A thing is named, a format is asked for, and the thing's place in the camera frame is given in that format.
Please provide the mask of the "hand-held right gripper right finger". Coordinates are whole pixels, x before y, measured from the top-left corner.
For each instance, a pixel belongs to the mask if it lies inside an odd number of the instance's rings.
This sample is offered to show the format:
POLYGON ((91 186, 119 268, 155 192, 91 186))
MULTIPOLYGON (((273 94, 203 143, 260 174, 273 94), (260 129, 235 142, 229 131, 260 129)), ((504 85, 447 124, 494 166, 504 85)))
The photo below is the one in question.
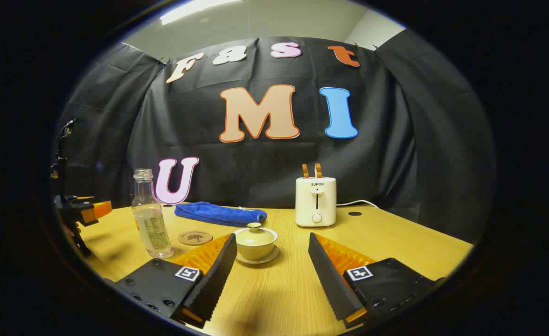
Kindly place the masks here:
POLYGON ((396 258, 381 261, 311 232, 308 246, 328 304, 346 328, 376 326, 430 292, 431 280, 396 258))

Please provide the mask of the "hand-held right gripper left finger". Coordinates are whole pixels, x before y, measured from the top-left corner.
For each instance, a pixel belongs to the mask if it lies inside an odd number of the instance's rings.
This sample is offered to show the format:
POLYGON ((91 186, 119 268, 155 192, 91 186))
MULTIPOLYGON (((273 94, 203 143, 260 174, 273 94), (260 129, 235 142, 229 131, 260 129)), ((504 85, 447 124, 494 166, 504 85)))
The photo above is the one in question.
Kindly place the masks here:
POLYGON ((236 255, 231 233, 173 262, 153 258, 118 281, 104 282, 140 307, 202 329, 212 319, 236 255))

